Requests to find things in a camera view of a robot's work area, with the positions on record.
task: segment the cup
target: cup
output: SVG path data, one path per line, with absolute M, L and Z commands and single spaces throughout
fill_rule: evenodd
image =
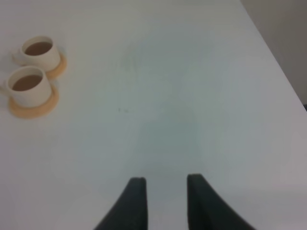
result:
M 35 76 L 36 81 L 31 81 L 30 76 Z M 17 82 L 19 83 L 18 90 L 15 89 Z M 19 106 L 24 108 L 38 107 L 44 104 L 52 94 L 51 85 L 45 72 L 35 66 L 25 66 L 15 70 L 4 82 L 3 87 L 0 87 L 0 91 L 12 97 Z
M 38 66 L 46 72 L 55 69 L 61 62 L 55 43 L 46 36 L 36 36 L 24 42 L 17 52 L 12 53 L 12 59 L 18 65 Z

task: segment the brown liquid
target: brown liquid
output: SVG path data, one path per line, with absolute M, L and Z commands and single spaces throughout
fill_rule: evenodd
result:
M 49 42 L 37 42 L 30 45 L 26 50 L 25 54 L 31 56 L 37 56 L 48 52 L 52 48 L 52 44 Z
M 37 86 L 42 80 L 41 76 L 38 75 L 28 75 L 20 78 L 14 85 L 13 90 L 15 91 L 26 91 L 35 86 Z

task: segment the white tabletop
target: white tabletop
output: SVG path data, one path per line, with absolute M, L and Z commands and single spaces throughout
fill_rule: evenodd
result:
M 259 230 L 307 228 L 307 113 L 238 0 L 10 0 L 0 77 L 35 35 L 64 50 L 48 116 L 0 97 L 0 228 L 90 230 L 147 179 L 149 229 L 186 230 L 202 173 Z

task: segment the black object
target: black object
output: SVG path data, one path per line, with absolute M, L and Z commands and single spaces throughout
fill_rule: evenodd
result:
M 201 174 L 188 176 L 188 222 L 189 230 L 254 230 Z
M 131 178 L 125 190 L 95 230 L 147 230 L 145 178 Z

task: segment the coaster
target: coaster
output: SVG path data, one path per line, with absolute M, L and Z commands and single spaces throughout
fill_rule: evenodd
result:
M 9 110 L 10 112 L 19 118 L 31 119 L 40 116 L 44 116 L 50 113 L 58 104 L 59 101 L 59 92 L 54 85 L 51 85 L 52 94 L 48 101 L 42 104 L 39 107 L 35 108 L 24 108 L 19 106 L 13 98 L 9 99 Z
M 61 62 L 59 63 L 59 65 L 55 69 L 46 72 L 46 76 L 49 80 L 56 79 L 64 72 L 67 67 L 66 57 L 61 52 L 59 53 L 59 55 L 61 56 Z

